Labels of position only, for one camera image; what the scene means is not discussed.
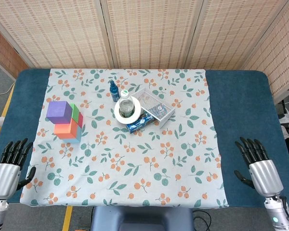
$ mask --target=purple cube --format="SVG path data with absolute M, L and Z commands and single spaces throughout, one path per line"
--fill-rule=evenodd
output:
M 72 117 L 72 107 L 67 101 L 52 101 L 48 105 L 46 118 L 53 124 L 69 124 Z

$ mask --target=yellow floor line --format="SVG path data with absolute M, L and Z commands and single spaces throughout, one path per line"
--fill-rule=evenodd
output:
M 11 90 L 11 92 L 10 92 L 9 98 L 8 98 L 8 100 L 6 101 L 6 104 L 5 104 L 5 107 L 4 107 L 4 109 L 3 109 L 3 112 L 2 112 L 2 115 L 1 115 L 1 116 L 4 116 L 4 117 L 6 116 L 6 113 L 7 113 L 8 109 L 9 109 L 10 102 L 11 102 L 11 98 L 12 98 L 12 95 L 13 95 L 14 86 L 12 87 L 12 90 Z
M 64 217 L 62 231 L 68 231 L 69 224 L 71 222 L 72 210 L 73 210 L 73 206 L 66 207 L 66 216 Z

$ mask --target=gray chair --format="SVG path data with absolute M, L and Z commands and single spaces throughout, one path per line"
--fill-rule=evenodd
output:
M 98 206 L 92 231 L 194 231 L 193 213 L 182 207 Z

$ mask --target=small blue bottle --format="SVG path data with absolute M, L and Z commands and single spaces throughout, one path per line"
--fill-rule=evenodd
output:
M 120 98 L 119 96 L 119 89 L 118 87 L 116 86 L 116 84 L 114 83 L 113 80 L 110 81 L 110 93 L 111 93 L 111 96 L 112 96 L 112 99 L 117 102 Z

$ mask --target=stacked foam blocks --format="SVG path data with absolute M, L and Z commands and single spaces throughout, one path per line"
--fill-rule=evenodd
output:
M 50 102 L 46 117 L 54 124 L 54 134 L 65 143 L 79 143 L 83 116 L 73 103 Z

